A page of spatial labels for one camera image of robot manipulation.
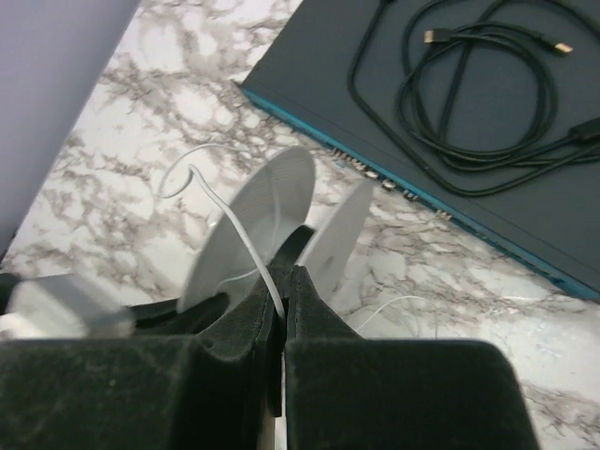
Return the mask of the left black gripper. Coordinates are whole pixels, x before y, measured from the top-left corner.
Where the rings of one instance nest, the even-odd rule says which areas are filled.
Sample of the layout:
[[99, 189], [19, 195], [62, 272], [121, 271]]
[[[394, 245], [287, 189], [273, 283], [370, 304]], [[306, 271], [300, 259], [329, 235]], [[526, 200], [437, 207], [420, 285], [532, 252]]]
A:
[[[1, 275], [1, 315], [7, 312], [8, 299], [16, 286], [28, 279], [10, 273]], [[198, 334], [225, 312], [225, 295], [217, 294], [182, 312], [176, 299], [153, 304], [125, 306], [135, 318], [132, 336]]]

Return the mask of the grey cable spool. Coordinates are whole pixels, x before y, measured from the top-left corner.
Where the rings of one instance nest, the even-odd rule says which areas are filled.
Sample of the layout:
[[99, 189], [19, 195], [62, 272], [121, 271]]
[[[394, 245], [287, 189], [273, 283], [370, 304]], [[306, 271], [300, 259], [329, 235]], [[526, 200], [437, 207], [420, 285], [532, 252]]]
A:
[[[312, 155], [305, 147], [292, 146], [264, 162], [231, 200], [231, 210], [265, 263], [271, 263], [292, 234], [305, 226], [315, 185]], [[372, 182], [352, 187], [290, 259], [307, 269], [324, 301], [332, 298], [344, 274], [372, 197]], [[222, 217], [192, 264], [176, 309], [184, 312], [217, 293], [226, 293], [237, 303], [259, 276], [238, 232]]]

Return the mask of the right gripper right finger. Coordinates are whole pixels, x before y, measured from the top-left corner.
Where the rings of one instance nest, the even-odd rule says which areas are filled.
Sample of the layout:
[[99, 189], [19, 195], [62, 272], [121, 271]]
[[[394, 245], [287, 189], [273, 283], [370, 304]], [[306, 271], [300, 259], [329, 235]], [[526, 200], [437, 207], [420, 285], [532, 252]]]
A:
[[291, 449], [535, 449], [515, 371], [472, 339], [360, 337], [308, 271], [283, 279]]

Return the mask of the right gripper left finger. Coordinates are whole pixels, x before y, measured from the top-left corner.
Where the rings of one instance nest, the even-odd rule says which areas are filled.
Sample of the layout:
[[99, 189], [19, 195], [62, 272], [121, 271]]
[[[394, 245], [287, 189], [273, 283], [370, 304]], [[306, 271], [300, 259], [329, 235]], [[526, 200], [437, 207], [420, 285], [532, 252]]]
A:
[[258, 449], [281, 412], [285, 307], [262, 282], [198, 334], [3, 340], [5, 449]]

